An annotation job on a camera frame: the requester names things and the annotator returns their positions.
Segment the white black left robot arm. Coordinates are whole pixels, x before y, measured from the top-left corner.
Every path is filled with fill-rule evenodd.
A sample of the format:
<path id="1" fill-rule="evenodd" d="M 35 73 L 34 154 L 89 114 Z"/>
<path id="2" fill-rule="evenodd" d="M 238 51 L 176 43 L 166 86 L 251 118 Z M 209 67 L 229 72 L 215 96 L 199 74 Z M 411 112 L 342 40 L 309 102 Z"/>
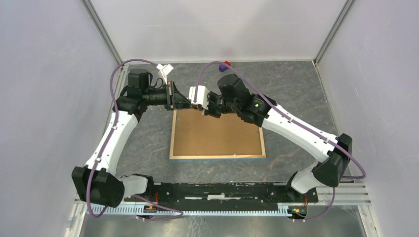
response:
<path id="1" fill-rule="evenodd" d="M 143 114 L 150 106 L 168 111 L 191 108 L 190 101 L 167 79 L 171 65 L 158 65 L 160 86 L 151 84 L 153 75 L 145 69 L 133 69 L 127 85 L 116 99 L 111 121 L 93 155 L 82 167 L 75 167 L 72 180 L 80 200 L 88 205 L 118 207 L 124 198 L 137 195 L 143 201 L 155 196 L 151 176 L 132 174 L 118 178 L 116 169 L 123 148 Z"/>

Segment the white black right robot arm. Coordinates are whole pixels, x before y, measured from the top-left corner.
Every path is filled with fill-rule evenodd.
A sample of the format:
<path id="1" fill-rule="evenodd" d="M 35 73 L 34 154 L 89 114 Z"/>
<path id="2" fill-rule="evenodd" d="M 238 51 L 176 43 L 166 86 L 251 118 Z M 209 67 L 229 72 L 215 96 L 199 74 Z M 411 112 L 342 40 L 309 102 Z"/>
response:
<path id="1" fill-rule="evenodd" d="M 223 76 L 217 83 L 220 94 L 210 92 L 205 86 L 190 88 L 194 105 L 205 115 L 219 118 L 222 114 L 236 114 L 244 122 L 273 131 L 310 153 L 316 162 L 298 171 L 285 188 L 286 197 L 299 201 L 310 189 L 326 185 L 337 187 L 349 165 L 352 138 L 317 129 L 289 114 L 274 100 L 251 94 L 236 74 Z"/>

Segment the red purple toy block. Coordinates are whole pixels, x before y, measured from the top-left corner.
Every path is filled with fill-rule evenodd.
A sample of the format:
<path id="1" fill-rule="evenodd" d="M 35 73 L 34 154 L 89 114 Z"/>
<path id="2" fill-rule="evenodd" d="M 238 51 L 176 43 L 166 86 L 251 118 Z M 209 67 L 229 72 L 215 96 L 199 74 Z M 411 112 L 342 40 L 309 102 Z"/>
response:
<path id="1" fill-rule="evenodd" d="M 222 64 L 218 66 L 218 70 L 223 73 L 229 69 L 230 65 L 230 62 L 224 61 Z"/>

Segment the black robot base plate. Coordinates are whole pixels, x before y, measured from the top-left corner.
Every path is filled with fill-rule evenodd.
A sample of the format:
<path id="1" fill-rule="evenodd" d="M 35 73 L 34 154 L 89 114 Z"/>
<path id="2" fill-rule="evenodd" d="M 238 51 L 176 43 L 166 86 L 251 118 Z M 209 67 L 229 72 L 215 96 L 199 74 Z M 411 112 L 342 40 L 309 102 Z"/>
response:
<path id="1" fill-rule="evenodd" d="M 181 211 L 273 211 L 278 203 L 317 203 L 315 188 L 300 194 L 284 183 L 160 183 L 142 194 Z"/>

